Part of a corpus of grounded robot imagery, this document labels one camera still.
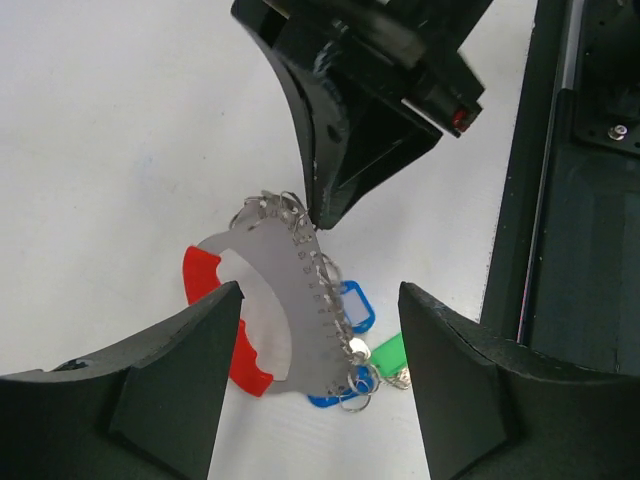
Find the white surface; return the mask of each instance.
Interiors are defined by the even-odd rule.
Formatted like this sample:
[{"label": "white surface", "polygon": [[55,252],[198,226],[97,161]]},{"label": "white surface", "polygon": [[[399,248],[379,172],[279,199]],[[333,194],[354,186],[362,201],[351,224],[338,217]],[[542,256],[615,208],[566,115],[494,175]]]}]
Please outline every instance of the white surface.
[{"label": "white surface", "polygon": [[[303,194],[284,96],[229,3],[2,2],[0,373],[177,312],[186,246],[246,195]],[[535,3],[496,0],[465,44],[487,92],[464,138],[320,235],[376,309],[372,346],[398,331],[402,280],[479,315]],[[349,416],[230,385],[211,478],[428,478],[413,396]]]}]

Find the red rubber grip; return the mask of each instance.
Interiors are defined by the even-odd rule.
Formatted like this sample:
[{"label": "red rubber grip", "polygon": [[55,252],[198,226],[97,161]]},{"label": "red rubber grip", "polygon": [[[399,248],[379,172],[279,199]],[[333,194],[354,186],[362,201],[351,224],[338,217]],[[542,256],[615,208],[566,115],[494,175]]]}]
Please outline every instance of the red rubber grip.
[{"label": "red rubber grip", "polygon": [[[189,305],[206,297],[221,285],[217,270],[221,260],[219,256],[198,247],[187,248],[182,262],[182,278]],[[257,358],[258,352],[247,336],[247,325],[240,319],[229,377],[245,392],[261,397],[273,382],[273,375],[260,370]]]}]

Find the red light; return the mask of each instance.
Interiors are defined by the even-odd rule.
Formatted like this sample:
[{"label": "red light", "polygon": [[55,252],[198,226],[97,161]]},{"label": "red light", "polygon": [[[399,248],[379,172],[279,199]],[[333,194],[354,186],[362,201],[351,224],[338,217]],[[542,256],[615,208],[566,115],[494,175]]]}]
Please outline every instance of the red light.
[{"label": "red light", "polygon": [[467,120],[468,117],[469,117],[469,111],[464,108],[460,108],[453,115],[453,120],[452,120],[453,126],[460,132],[466,132],[467,128],[469,128],[469,124],[465,120]]}]

